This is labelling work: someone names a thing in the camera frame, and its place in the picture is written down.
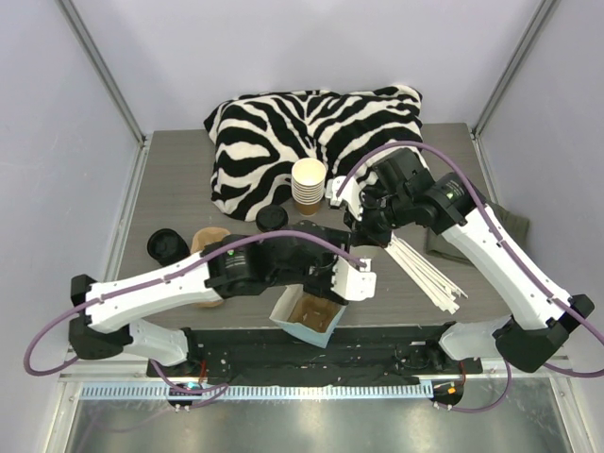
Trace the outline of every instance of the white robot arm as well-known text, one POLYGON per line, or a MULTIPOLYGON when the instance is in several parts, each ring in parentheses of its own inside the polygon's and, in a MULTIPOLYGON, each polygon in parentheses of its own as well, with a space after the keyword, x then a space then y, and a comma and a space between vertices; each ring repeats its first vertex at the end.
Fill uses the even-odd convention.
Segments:
POLYGON ((384 189, 378 196, 344 176, 327 188, 332 207, 346 206, 344 222, 352 231, 385 247, 395 228, 409 223, 430 227, 472 261, 512 312, 512 317, 450 327, 439 345, 451 359, 501 355, 517 368, 534 372, 579 324, 561 304, 583 317, 593 311, 587 296, 571 296, 535 265, 484 200, 481 212, 457 175, 434 181, 409 148, 394 151, 372 169, 384 189))
POLYGON ((351 233, 304 222, 279 235, 262 242, 251 241, 258 237, 230 235, 203 254, 119 281, 74 277, 74 304, 97 303, 71 321, 72 347, 85 360, 127 352, 164 366, 200 362, 189 329, 171 330, 142 318, 192 303, 259 295, 268 287, 290 284, 302 284, 305 292, 342 305, 373 297, 376 274, 371 272, 371 261, 347 254, 351 233), (221 248, 226 253, 218 253, 221 248))

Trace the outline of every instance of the zebra print pillow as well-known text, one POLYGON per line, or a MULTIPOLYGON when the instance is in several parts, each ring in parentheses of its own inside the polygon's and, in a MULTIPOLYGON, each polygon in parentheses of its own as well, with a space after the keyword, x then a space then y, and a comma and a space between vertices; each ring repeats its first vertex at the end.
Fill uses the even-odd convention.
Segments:
MULTIPOLYGON (((421 142, 421 99, 416 90, 396 85, 349 94, 269 92, 226 101, 204 122, 216 144, 211 199, 224 214, 250 222, 260 208, 292 196, 291 171, 298 159, 321 160, 330 179, 345 175, 385 143, 421 142)), ((360 168, 361 185, 376 181, 367 166, 360 168)))

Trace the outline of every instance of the stack of paper cups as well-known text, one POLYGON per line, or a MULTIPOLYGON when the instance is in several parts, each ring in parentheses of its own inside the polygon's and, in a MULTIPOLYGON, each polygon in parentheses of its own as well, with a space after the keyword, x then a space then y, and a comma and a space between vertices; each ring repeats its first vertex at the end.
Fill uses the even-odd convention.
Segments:
POLYGON ((313 215, 325 195, 327 168, 318 159, 304 158, 292 168, 292 196, 302 215, 313 215))

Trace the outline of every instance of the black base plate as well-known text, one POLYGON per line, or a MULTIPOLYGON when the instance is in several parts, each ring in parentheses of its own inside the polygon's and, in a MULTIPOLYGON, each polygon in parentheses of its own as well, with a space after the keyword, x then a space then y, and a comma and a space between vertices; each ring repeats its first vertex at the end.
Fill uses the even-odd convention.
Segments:
MULTIPOLYGON (((448 328, 339 327, 325 349, 278 328, 196 330, 210 384, 289 387, 413 384, 422 375, 451 375, 460 364, 434 347, 448 328)), ((463 361, 466 374, 482 373, 480 361, 463 361)), ((169 377, 199 377, 199 367, 164 368, 169 377)), ((149 366, 147 375, 156 377, 149 366)))

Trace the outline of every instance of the bundle of straws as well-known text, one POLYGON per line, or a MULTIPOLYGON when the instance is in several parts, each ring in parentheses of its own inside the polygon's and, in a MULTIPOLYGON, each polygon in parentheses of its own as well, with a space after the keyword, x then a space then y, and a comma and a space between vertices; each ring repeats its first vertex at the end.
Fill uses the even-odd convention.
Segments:
POLYGON ((455 299, 460 295, 467 297, 459 286, 394 234, 385 250, 439 309, 453 314, 460 307, 455 299))

